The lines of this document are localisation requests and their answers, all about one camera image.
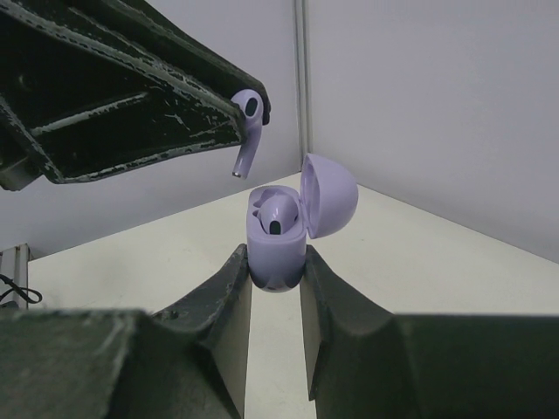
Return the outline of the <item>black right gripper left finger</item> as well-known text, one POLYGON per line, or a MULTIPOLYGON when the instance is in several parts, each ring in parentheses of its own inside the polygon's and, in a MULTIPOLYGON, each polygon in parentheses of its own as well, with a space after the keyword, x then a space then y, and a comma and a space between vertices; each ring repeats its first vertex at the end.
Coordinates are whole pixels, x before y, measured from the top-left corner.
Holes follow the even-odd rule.
POLYGON ((241 418, 252 285, 238 246, 156 313, 1 303, 4 418, 241 418))

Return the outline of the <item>lilac earbud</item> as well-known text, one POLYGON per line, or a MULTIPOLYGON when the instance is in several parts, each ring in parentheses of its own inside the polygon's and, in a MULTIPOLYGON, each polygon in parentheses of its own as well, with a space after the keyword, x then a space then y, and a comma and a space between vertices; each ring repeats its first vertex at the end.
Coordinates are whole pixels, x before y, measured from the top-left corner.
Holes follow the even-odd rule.
POLYGON ((266 234, 278 236, 294 227, 298 215, 298 206, 291 196, 276 194, 264 201, 258 218, 266 234))
POLYGON ((254 90, 245 89, 237 92, 231 99, 237 104, 245 116, 246 141, 238 152, 232 174, 241 179, 249 175, 256 155, 263 127, 264 103, 261 96, 254 90))

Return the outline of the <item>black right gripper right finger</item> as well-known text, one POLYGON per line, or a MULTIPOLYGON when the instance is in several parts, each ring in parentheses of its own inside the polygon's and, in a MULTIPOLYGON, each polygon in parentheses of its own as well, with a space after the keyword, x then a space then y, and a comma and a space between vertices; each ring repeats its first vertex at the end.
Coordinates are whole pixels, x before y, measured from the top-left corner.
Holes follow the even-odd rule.
POLYGON ((320 418, 555 418, 558 319, 392 313, 308 247, 300 308, 320 418))

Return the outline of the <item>lilac round charging case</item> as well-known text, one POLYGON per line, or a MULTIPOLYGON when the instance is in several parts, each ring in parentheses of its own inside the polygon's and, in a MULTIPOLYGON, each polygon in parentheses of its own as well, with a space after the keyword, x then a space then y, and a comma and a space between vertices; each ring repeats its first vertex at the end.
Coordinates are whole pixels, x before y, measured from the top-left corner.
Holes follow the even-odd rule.
POLYGON ((344 228, 355 214, 359 192, 348 169, 326 157, 308 154, 300 172, 300 187, 266 185, 254 189, 246 213, 247 257, 252 282, 266 292, 286 292, 301 281, 307 240, 327 237, 344 228), (282 235, 268 235, 258 218, 268 198, 291 196, 299 215, 282 235))

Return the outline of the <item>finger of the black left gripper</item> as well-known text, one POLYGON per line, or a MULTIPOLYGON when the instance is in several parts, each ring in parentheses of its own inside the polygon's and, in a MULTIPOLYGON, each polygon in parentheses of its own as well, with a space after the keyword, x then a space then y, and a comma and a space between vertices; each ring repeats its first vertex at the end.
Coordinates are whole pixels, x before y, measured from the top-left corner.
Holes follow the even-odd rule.
POLYGON ((155 55, 131 2, 2 2, 3 189, 95 182, 244 142, 240 107, 155 55))
POLYGON ((270 122, 272 105, 264 84, 187 33, 183 20, 192 17, 200 23, 202 18, 187 9, 186 1, 180 1, 177 7, 170 1, 161 6, 154 1, 130 4, 146 21, 144 37, 155 55, 224 98, 243 89, 256 91, 264 102, 263 123, 270 122))

